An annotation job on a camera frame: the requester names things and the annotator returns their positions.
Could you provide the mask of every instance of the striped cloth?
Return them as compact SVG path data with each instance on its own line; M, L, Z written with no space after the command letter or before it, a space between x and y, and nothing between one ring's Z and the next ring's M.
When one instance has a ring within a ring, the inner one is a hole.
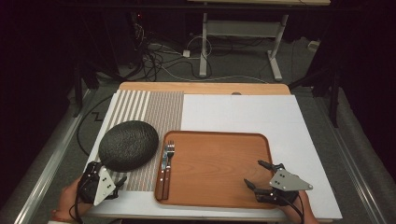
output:
M154 191L157 169L162 157L163 137L169 131L180 130L183 108L182 91L117 91L117 102L110 111L106 132L115 125L128 120L141 120L155 128L160 144L153 159L129 173L110 172L114 183L127 175L121 189Z

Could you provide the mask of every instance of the wooden table edge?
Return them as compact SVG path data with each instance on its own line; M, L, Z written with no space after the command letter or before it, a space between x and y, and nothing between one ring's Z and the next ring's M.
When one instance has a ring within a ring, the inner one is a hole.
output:
M285 84L123 82L122 91L183 91L186 94L290 95Z

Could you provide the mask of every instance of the black oval object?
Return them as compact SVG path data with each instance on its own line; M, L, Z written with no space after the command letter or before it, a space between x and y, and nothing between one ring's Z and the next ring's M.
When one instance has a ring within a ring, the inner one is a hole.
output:
M159 143L157 131L140 120L120 123L111 128L99 145L102 164L116 172L128 172L148 162Z

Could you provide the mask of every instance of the knife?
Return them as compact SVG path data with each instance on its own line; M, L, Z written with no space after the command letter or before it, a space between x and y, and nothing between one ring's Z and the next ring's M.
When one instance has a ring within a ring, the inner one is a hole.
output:
M167 152L168 152L168 145L165 145L165 147L163 149L163 156L162 156L162 161L161 161L160 178L159 178L158 187L157 187L157 191L156 191L156 195L155 195L155 198L157 200L161 200L163 198L163 181L165 178L166 163L168 161Z

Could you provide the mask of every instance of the wooden tray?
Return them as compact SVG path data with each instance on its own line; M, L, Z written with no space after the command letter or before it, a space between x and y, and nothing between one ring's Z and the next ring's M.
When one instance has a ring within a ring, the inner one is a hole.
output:
M172 131L165 135L163 146L168 140L175 141L169 198L157 200L159 203L274 208L257 203L244 181L250 180L257 188L271 188L268 182L273 172L257 163L272 163L268 141L262 134Z

